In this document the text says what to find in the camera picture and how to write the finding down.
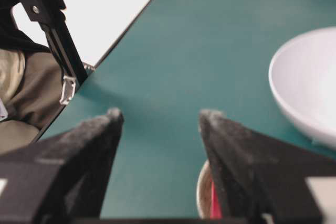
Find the white floor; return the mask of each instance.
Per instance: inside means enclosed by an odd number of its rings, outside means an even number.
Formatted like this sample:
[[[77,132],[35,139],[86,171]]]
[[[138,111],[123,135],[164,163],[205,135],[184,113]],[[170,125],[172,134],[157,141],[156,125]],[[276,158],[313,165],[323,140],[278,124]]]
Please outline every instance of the white floor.
[[[81,60],[95,66],[149,0],[64,0],[66,23]],[[37,22],[21,4],[13,8],[17,26],[33,41],[47,45]]]

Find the teal tabletop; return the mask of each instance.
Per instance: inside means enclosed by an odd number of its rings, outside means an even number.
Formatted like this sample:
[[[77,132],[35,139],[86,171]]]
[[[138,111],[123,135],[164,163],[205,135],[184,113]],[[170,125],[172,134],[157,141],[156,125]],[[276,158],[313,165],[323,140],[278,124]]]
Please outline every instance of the teal tabletop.
[[[282,116],[268,84],[283,43],[335,23],[334,0],[152,0],[44,137],[119,107],[125,124],[102,218],[197,217],[202,108],[336,157]]]

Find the black fabric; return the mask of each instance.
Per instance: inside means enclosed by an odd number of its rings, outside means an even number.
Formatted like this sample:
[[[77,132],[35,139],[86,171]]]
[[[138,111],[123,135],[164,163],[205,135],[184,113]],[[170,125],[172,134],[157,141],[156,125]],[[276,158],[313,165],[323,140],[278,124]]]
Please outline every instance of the black fabric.
[[[223,118],[200,113],[201,136],[222,212],[260,223],[270,213],[277,224],[322,223],[307,177],[336,176],[336,162]]]
[[[0,223],[99,216],[123,122],[121,112],[111,109],[70,132],[0,155],[0,177],[8,180]]]
[[[19,3],[19,0],[0,0],[0,48],[50,52],[48,47],[33,42],[15,27],[10,11],[17,3]]]

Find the white bowl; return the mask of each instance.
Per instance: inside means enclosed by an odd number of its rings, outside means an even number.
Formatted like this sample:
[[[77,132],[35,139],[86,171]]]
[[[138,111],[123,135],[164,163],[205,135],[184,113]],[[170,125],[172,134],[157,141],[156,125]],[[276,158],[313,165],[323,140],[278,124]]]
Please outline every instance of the white bowl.
[[[287,119],[312,140],[336,148],[336,27],[286,42],[273,56],[268,77]]]

